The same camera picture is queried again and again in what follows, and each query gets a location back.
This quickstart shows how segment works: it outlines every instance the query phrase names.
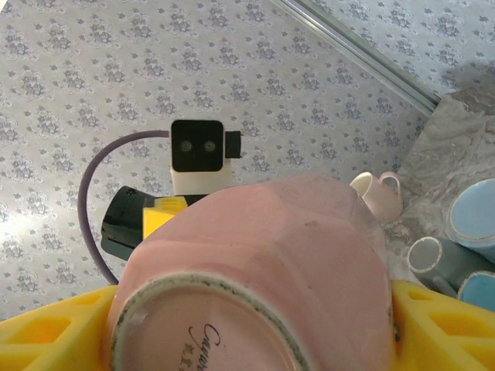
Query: small pink cup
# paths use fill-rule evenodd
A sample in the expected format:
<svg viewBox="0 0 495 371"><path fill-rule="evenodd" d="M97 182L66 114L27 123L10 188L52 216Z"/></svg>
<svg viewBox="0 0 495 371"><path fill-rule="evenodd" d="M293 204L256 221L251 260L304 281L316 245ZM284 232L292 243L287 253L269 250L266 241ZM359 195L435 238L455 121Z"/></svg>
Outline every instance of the small pink cup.
<svg viewBox="0 0 495 371"><path fill-rule="evenodd" d="M224 189L131 255L104 333L113 370L384 370L384 236L348 185Z"/></svg>

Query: purple cable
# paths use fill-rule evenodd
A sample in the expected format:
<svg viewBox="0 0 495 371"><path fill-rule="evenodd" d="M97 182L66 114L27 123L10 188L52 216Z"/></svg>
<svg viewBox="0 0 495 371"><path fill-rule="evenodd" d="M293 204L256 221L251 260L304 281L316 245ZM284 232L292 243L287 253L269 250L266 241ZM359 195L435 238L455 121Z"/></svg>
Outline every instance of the purple cable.
<svg viewBox="0 0 495 371"><path fill-rule="evenodd" d="M77 195L77 216L79 218L80 231L83 234L84 242L86 243L87 249L90 251L90 255L93 258L94 263L110 284L118 284L118 279L111 272L109 266L105 263L105 260L98 250L91 232L90 222L87 215L87 191L90 188L91 179L93 178L96 168L103 161L103 159L122 145L126 145L127 143L137 141L139 139L168 137L169 132L166 130L150 130L132 133L119 138L107 145L99 151L96 156L94 156L87 166L86 171L83 174L83 178L80 181L79 194Z"/></svg>

